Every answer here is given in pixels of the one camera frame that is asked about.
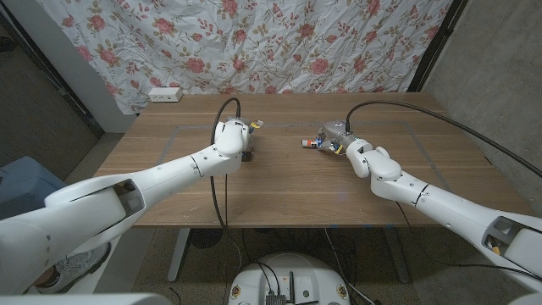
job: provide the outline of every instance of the doorframe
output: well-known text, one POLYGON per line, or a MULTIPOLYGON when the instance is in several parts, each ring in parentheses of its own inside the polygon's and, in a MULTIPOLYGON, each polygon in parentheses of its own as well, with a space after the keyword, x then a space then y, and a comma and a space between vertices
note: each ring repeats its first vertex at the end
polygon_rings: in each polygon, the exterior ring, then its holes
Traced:
POLYGON ((416 69, 416 73, 412 78, 410 86, 406 90, 407 92, 420 92, 425 85, 425 81, 428 79, 434 64, 440 56, 440 53, 444 49, 448 38, 453 33, 456 23, 463 13, 463 9, 467 6, 468 0, 453 0, 451 2, 448 13, 442 21, 439 30, 435 34, 433 40, 429 43, 429 46, 425 50, 425 53, 420 60, 420 64, 416 69))
POLYGON ((45 75, 49 82, 57 89, 63 100, 69 105, 77 116, 85 123, 91 132, 100 138, 104 133, 91 112, 88 111, 83 102, 77 97, 64 78, 54 68, 49 59, 43 54, 40 48, 32 40, 19 21, 13 16, 8 7, 0 0, 0 6, 7 16, 0 12, 0 25, 11 35, 21 47, 23 52, 30 58, 36 67, 45 75))

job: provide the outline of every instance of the table leg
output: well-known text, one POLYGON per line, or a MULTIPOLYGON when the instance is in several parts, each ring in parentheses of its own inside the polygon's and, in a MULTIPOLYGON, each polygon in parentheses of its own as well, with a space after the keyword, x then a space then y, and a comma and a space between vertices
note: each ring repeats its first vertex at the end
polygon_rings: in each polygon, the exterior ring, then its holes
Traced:
POLYGON ((186 243, 188 242, 188 234, 190 229, 179 229, 177 242, 173 250, 173 257, 169 265, 168 281, 175 282, 179 278, 180 263, 182 263, 185 254, 186 243))
POLYGON ((403 255, 403 250, 399 242, 399 236, 395 228, 384 228, 384 236, 390 250, 391 259, 397 270, 397 278, 401 283, 410 283, 410 273, 408 272, 407 262, 403 255))

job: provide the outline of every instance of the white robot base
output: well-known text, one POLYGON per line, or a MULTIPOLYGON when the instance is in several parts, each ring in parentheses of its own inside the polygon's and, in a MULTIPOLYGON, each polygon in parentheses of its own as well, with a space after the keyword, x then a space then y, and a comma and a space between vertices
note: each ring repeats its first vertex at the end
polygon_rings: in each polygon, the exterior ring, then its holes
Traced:
POLYGON ((229 305, 350 304, 346 284, 340 275, 316 258, 281 252, 259 258, 258 262, 261 268, 257 263, 251 263, 235 277, 229 305))

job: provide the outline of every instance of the shoe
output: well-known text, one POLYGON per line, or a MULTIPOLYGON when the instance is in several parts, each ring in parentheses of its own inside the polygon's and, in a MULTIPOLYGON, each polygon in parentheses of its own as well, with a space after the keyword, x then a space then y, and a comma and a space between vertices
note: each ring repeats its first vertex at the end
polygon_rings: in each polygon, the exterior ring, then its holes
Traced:
POLYGON ((36 286, 36 289, 43 294, 65 293, 85 275, 96 272, 110 252, 111 244, 107 243, 88 252, 62 259, 54 265, 60 274, 58 280, 47 287, 36 286))

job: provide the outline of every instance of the blue chair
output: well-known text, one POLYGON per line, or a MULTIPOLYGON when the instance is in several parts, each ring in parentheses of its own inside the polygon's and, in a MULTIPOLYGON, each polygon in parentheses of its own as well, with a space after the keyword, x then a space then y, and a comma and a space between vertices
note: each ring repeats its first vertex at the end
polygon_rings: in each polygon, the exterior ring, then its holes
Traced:
POLYGON ((36 160, 23 157, 0 168, 0 220, 45 207, 45 197, 66 184, 36 160))

